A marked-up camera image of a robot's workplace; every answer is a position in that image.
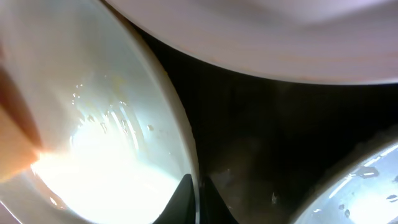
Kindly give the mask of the cream white plate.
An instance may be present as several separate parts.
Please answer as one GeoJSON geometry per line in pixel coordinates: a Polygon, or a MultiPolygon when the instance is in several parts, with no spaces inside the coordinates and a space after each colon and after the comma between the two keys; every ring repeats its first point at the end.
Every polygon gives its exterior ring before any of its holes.
{"type": "Polygon", "coordinates": [[[185,110],[128,23],[101,1],[2,1],[1,48],[44,148],[1,184],[17,222],[154,223],[185,174],[200,221],[185,110]]]}

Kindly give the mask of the yellow green sponge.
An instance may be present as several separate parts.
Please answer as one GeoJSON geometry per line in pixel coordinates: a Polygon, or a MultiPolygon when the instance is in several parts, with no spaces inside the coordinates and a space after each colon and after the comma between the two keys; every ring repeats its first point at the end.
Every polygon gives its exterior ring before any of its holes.
{"type": "Polygon", "coordinates": [[[5,66],[1,50],[1,182],[39,160],[40,139],[31,113],[5,66]]]}

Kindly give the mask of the pink plate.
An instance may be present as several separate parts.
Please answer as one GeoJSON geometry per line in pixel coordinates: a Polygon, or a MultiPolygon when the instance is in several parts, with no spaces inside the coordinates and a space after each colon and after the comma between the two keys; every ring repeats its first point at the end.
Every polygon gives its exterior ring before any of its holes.
{"type": "Polygon", "coordinates": [[[110,0],[163,43],[248,75],[328,85],[397,81],[396,0],[110,0]]]}

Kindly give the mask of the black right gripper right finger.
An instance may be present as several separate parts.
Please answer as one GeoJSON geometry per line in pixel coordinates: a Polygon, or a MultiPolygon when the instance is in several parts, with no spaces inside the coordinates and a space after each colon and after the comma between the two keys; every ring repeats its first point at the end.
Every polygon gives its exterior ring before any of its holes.
{"type": "Polygon", "coordinates": [[[209,177],[203,178],[200,187],[200,223],[238,224],[209,177]]]}

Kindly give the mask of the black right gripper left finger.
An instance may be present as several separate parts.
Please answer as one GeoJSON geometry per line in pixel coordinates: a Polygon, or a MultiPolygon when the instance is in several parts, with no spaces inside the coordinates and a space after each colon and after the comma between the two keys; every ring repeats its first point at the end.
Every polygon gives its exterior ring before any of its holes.
{"type": "Polygon", "coordinates": [[[195,224],[196,205],[192,177],[185,174],[164,211],[153,224],[195,224]]]}

